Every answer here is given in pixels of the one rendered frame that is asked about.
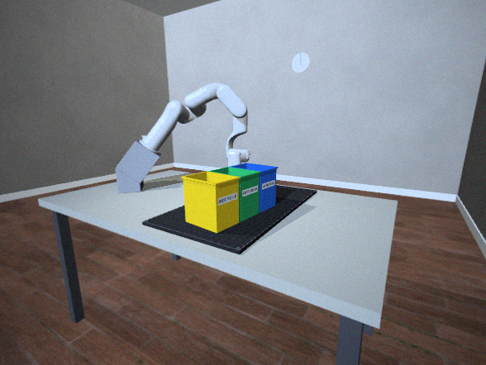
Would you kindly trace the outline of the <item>blue open bin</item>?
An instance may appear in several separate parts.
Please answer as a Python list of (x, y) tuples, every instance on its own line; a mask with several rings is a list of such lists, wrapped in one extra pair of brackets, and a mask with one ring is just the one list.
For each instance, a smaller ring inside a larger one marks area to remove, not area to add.
[(278, 167), (248, 163), (238, 164), (230, 167), (260, 171), (259, 212), (268, 210), (269, 208), (275, 206), (276, 169)]

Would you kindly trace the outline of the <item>yellow recycle bin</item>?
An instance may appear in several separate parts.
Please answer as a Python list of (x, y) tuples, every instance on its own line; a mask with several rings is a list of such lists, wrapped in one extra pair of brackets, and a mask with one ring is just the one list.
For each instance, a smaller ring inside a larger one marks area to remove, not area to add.
[(239, 223), (241, 177), (206, 171), (181, 178), (186, 222), (215, 233)]

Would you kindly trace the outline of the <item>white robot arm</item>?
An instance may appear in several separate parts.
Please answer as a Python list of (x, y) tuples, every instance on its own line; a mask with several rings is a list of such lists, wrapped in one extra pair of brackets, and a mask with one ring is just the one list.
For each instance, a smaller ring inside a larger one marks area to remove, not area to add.
[(169, 137), (177, 122), (186, 124), (200, 117), (207, 109), (206, 103), (215, 99), (219, 99), (233, 117), (233, 131), (226, 142), (228, 167), (247, 162), (250, 159), (248, 150), (233, 149), (234, 140), (247, 132), (247, 106), (229, 86), (221, 83), (208, 84), (187, 95), (184, 99), (186, 107), (178, 101), (170, 102), (150, 133), (142, 136), (143, 140), (140, 142), (147, 149), (159, 154), (158, 150)]

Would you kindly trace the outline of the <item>green bin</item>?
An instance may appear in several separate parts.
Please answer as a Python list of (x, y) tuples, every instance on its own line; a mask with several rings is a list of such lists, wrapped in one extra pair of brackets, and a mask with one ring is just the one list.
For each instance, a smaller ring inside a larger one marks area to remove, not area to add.
[(221, 173), (239, 179), (239, 221), (259, 214), (260, 171), (225, 167), (208, 172)]

